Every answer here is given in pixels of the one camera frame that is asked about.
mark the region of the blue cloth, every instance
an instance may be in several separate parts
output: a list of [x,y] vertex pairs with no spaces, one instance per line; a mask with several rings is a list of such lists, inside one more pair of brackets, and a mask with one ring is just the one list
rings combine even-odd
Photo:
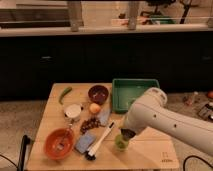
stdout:
[[97,118],[100,120],[101,126],[107,126],[110,113],[110,109],[103,109],[97,115]]
[[95,139],[95,135],[92,135],[89,131],[87,131],[78,139],[77,143],[75,144],[75,149],[83,154],[86,152],[90,144],[95,141]]

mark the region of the green vegetable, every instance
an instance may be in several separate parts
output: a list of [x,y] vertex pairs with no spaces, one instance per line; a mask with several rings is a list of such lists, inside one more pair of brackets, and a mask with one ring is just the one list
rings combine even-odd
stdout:
[[59,97],[59,99],[58,99],[58,102],[59,102],[60,104],[63,105],[62,99],[63,99],[64,96],[65,96],[66,94],[68,94],[71,90],[72,90],[72,87],[67,87],[67,88],[65,88],[65,89],[62,91],[62,93],[61,93],[61,95],[60,95],[60,97]]
[[123,151],[128,147],[129,141],[125,141],[122,135],[119,134],[115,137],[115,145],[119,150]]

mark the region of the brush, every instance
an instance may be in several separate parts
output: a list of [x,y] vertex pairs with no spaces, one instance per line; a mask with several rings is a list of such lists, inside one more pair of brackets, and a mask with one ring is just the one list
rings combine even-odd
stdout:
[[112,122],[112,123],[105,129],[104,133],[102,134],[102,136],[101,136],[101,138],[98,140],[98,142],[97,142],[95,145],[93,145],[93,146],[91,146],[91,147],[88,148],[88,150],[87,150],[86,153],[85,153],[85,157],[86,157],[87,160],[95,160],[95,159],[96,159],[96,157],[95,157],[96,152],[98,151],[98,149],[99,149],[99,147],[100,147],[102,141],[104,140],[104,138],[105,138],[105,137],[110,133],[110,131],[112,130],[113,126],[114,126],[114,122]]

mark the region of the green tray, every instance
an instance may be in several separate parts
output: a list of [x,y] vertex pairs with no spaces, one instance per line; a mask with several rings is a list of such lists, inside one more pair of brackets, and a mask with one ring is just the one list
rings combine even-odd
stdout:
[[131,104],[150,87],[160,87],[156,79],[113,79],[112,109],[124,114]]

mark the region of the table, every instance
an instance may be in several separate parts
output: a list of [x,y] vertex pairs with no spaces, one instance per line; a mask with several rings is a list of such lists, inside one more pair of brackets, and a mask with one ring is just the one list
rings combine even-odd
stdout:
[[[73,103],[82,103],[84,106],[80,121],[73,125],[76,139],[78,139],[82,122],[91,117],[88,111],[88,106],[91,103],[87,95],[88,90],[97,84],[56,83],[53,85],[27,162],[27,170],[155,170],[178,168],[179,162],[171,138],[149,127],[139,136],[134,137],[124,152],[118,151],[114,145],[114,138],[120,133],[119,126],[124,115],[115,113],[112,113],[110,116],[110,121],[115,122],[115,127],[102,143],[99,149],[99,155],[95,161],[86,160],[85,157],[76,150],[73,150],[67,158],[60,161],[53,161],[45,156],[43,145],[47,135],[57,128],[68,126],[69,121],[64,117],[63,109]],[[99,84],[106,86],[109,92],[111,92],[111,83]],[[64,104],[61,105],[58,102],[58,97],[68,86],[71,86],[73,90],[64,97]],[[107,99],[102,106],[103,108],[110,107],[110,99],[111,98]],[[95,134],[98,139],[104,129],[103,127],[99,127],[92,129],[91,132]]]

